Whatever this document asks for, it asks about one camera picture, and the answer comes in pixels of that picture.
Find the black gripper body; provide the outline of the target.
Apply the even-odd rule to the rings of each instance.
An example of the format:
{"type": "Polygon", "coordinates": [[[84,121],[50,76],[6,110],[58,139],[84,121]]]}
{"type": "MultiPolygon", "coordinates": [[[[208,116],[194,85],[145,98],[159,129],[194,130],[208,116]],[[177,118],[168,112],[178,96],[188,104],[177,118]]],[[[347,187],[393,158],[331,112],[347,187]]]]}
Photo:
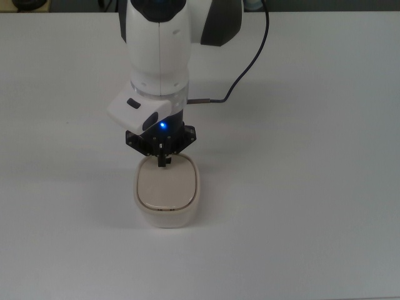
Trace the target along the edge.
{"type": "Polygon", "coordinates": [[[180,153],[196,140],[194,126],[185,125],[184,111],[161,118],[151,114],[144,122],[144,132],[126,131],[126,144],[145,156],[168,156],[180,153]]]}

